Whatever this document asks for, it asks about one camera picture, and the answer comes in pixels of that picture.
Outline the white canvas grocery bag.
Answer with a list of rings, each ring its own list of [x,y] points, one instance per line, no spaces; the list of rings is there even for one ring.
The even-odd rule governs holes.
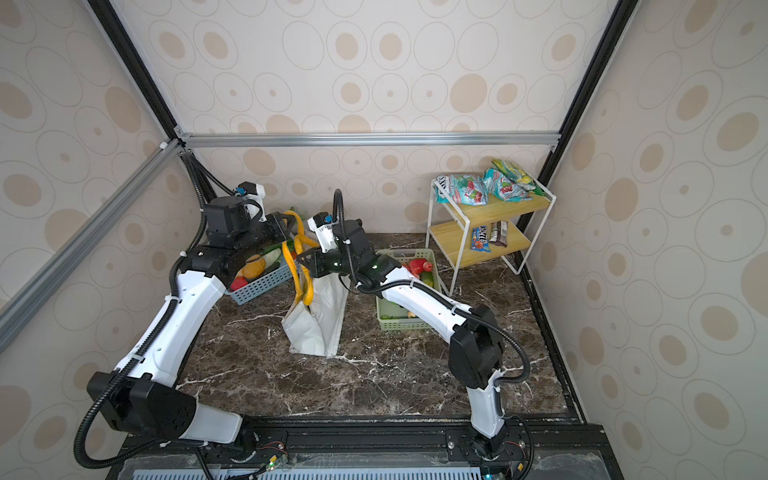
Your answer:
[[[295,287],[294,302],[282,320],[292,353],[331,358],[337,355],[349,296],[349,281],[338,274],[319,279],[297,265],[288,242],[281,245]]]

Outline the horizontal aluminium frame bar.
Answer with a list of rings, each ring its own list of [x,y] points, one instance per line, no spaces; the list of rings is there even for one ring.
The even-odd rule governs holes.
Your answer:
[[[383,132],[383,133],[280,133],[181,135],[190,148],[309,148],[309,147],[412,147],[545,145],[559,143],[555,131]]]

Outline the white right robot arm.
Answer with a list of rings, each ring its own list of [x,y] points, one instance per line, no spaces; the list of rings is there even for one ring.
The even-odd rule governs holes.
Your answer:
[[[397,304],[440,334],[449,345],[449,370],[467,389],[473,429],[487,440],[499,439],[505,427],[501,386],[526,381],[531,362],[493,312],[449,298],[395,258],[376,252],[357,220],[321,212],[308,227],[319,245],[298,260],[310,276],[347,276],[358,292]]]

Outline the blue candy packet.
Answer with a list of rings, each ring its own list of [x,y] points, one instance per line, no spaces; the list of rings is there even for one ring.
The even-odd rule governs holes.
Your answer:
[[[483,253],[491,251],[486,226],[478,226],[472,229],[470,249]]]

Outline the diagonal aluminium frame bar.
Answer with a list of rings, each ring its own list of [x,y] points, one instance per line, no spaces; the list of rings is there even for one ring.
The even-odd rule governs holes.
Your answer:
[[[178,139],[169,139],[165,147],[157,149],[9,301],[1,312],[2,350],[12,344],[49,298],[180,152]]]

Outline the yellow green snack bag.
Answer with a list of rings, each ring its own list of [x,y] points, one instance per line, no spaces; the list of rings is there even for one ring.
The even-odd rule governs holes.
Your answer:
[[[519,190],[528,195],[544,196],[544,190],[518,163],[512,160],[494,159],[493,167]]]

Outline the green orange mango toy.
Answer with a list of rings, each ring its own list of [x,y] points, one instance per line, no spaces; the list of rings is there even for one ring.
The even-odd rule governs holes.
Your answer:
[[[431,288],[435,287],[435,277],[433,272],[422,271],[420,273],[420,280]]]

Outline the light green perforated basket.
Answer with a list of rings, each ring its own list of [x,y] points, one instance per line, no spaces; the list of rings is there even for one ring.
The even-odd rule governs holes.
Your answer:
[[[439,278],[436,266],[436,255],[431,249],[380,249],[380,255],[387,255],[397,260],[406,267],[406,264],[414,258],[424,258],[433,264],[435,277],[434,290],[441,292],[443,282]],[[422,320],[421,313],[424,307],[416,305],[418,300],[427,300],[428,295],[417,289],[415,293],[408,294],[405,286],[389,289],[382,293],[381,298],[376,298],[377,318],[383,331],[404,331],[430,329],[432,325]]]

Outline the red bell pepper toy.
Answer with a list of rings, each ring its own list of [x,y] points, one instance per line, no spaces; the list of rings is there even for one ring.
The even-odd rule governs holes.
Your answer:
[[[236,278],[233,280],[233,282],[231,283],[231,285],[230,285],[230,290],[231,290],[232,292],[234,292],[234,291],[237,291],[237,290],[239,290],[239,289],[242,289],[242,288],[244,288],[244,287],[245,287],[245,286],[247,286],[247,285],[248,285],[248,280],[247,280],[245,277],[242,277],[242,276],[238,276],[238,277],[236,277]]]

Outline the brown chocolate bar packet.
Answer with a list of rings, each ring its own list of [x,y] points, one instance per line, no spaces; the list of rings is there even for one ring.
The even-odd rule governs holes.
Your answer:
[[[502,248],[506,248],[508,246],[507,221],[497,221],[492,224],[489,243]]]

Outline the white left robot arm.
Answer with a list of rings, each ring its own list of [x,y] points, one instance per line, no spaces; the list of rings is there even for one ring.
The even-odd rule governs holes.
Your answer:
[[[88,382],[93,404],[73,443],[80,466],[108,468],[176,440],[220,445],[239,462],[255,454],[257,435],[241,415],[204,405],[177,390],[176,383],[206,317],[237,272],[264,248],[286,242],[295,224],[290,215],[265,214],[249,197],[219,197],[202,205],[198,231],[169,271],[163,308],[111,372],[97,372]],[[112,458],[92,457],[86,440],[97,417],[144,443]]]

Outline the blue perforated basket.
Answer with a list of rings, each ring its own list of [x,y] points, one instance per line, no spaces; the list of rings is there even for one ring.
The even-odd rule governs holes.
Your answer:
[[[261,255],[257,253],[248,257],[246,259],[246,263],[255,256]],[[284,256],[283,245],[282,252],[275,250],[262,257],[267,261],[266,270],[262,275],[252,281],[248,281],[248,285],[242,289],[234,292],[231,290],[227,291],[227,295],[230,296],[238,305],[244,305],[245,303],[254,300],[264,293],[292,279],[290,266],[288,265],[288,262]],[[236,273],[235,278],[240,276],[240,270]]]

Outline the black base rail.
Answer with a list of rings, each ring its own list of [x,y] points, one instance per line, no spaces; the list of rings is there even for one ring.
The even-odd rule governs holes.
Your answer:
[[[247,417],[243,445],[162,441],[111,479],[620,479],[602,427],[506,419],[484,440],[466,418]]]

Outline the teal candy snack bag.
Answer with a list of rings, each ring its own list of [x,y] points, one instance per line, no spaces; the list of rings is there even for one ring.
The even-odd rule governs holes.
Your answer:
[[[531,199],[530,194],[495,168],[489,168],[483,176],[488,194],[503,202],[523,202]]]

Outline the green candy snack bag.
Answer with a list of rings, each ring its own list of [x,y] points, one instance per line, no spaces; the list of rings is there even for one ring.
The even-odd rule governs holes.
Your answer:
[[[435,179],[436,200],[457,205],[484,206],[488,192],[482,179],[476,175],[440,175]]]

